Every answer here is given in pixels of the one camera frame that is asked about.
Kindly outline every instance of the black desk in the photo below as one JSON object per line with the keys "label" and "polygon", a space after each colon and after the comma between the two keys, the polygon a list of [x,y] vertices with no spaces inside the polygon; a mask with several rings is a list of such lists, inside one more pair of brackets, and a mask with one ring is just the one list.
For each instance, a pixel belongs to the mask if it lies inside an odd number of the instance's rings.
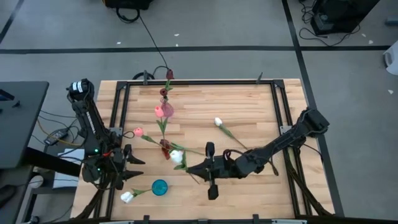
{"label": "black desk", "polygon": [[[80,166],[29,148],[37,117],[49,87],[48,82],[0,82],[0,90],[15,96],[14,102],[0,101],[0,187],[27,184],[33,166],[78,176]],[[15,101],[20,105],[12,107]],[[14,224],[26,192],[17,188],[13,198],[0,208],[0,223]]]}

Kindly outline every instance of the wooden tabletop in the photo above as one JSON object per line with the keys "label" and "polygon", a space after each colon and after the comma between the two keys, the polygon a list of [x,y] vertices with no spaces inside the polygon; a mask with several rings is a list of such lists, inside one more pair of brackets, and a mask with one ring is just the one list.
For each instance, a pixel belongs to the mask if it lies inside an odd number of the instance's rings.
{"label": "wooden tabletop", "polygon": [[[109,124],[111,117],[116,82],[102,81],[98,91],[96,105],[105,125]],[[300,112],[307,107],[302,85],[299,79],[285,79],[284,82],[295,122]],[[154,114],[155,106],[160,105],[160,89],[161,86],[131,87],[124,131],[142,127],[146,135],[160,141],[162,133]],[[287,125],[279,90],[277,94],[283,122]],[[122,90],[116,124],[119,124],[123,96]],[[205,151],[208,141],[214,142],[216,155],[222,154],[225,149],[244,151],[236,141],[215,127],[214,117],[220,117],[247,147],[264,146],[279,135],[269,85],[179,85],[169,92],[169,103],[174,107],[175,114],[169,119],[166,139],[198,152]],[[140,170],[144,174],[129,179],[123,190],[116,191],[112,220],[142,220],[144,215],[150,215],[151,220],[250,219],[253,214],[259,214],[260,218],[294,217],[282,152],[274,156],[279,176],[275,176],[267,164],[260,174],[251,174],[244,179],[217,179],[220,196],[211,201],[207,198],[208,182],[196,177],[200,182],[197,184],[186,172],[173,170],[175,165],[165,160],[159,146],[140,138],[124,138],[123,144],[132,144],[134,156],[145,161],[146,165],[127,165],[127,169]],[[317,148],[315,139],[308,138],[306,144]],[[198,164],[203,159],[201,155],[187,153],[188,166]],[[333,213],[320,156],[303,146],[301,160],[308,188]],[[166,195],[157,197],[147,192],[131,203],[121,201],[120,195],[124,192],[131,191],[131,188],[150,189],[157,179],[164,179],[168,183]],[[300,190],[298,187],[296,189],[300,211],[304,214]],[[71,217],[84,209],[95,192],[94,186],[80,178]],[[107,199],[108,192],[105,192],[102,215]]]}

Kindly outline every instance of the white tulip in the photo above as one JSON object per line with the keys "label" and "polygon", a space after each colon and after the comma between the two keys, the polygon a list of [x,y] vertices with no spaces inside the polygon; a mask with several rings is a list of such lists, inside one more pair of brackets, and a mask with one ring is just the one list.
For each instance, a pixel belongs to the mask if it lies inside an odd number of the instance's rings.
{"label": "white tulip", "polygon": [[180,165],[182,163],[182,151],[178,151],[178,150],[173,150],[170,153],[170,157],[172,158],[172,161],[174,163],[176,163],[177,165]]}
{"label": "white tulip", "polygon": [[120,196],[120,199],[124,202],[124,203],[129,203],[133,200],[134,195],[130,192],[125,192]]}
{"label": "white tulip", "polygon": [[220,118],[215,118],[214,123],[217,127],[220,127],[223,124],[223,121]]}

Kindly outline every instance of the black stand leg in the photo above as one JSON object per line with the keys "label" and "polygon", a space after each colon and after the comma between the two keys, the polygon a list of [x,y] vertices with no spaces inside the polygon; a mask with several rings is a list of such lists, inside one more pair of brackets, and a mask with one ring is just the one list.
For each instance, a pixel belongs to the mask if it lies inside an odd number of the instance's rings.
{"label": "black stand leg", "polygon": [[28,147],[23,163],[78,177],[80,165]]}

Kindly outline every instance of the small blue container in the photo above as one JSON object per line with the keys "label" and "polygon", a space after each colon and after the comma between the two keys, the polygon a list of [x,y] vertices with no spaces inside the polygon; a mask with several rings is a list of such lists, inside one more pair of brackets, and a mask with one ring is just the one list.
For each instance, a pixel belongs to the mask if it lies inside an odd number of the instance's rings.
{"label": "small blue container", "polygon": [[167,186],[167,183],[164,180],[156,180],[152,184],[152,192],[156,196],[162,196],[162,195],[166,194],[168,188],[169,187]]}

